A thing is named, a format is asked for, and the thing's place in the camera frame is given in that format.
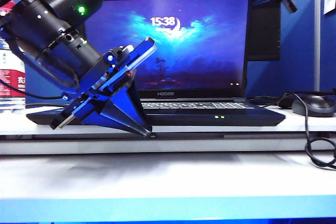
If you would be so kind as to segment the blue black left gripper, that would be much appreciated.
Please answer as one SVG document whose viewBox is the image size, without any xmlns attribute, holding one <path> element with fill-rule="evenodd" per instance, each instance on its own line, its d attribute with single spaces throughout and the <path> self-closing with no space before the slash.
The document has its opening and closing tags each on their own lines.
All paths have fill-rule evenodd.
<svg viewBox="0 0 336 224">
<path fill-rule="evenodd" d="M 149 136 L 152 125 L 144 113 L 134 77 L 136 68 L 156 51 L 147 37 L 136 47 L 110 49 L 104 54 L 110 64 L 105 74 L 89 90 L 65 107 L 50 123 L 62 128 L 77 119 L 81 124 L 110 127 Z"/>
</svg>

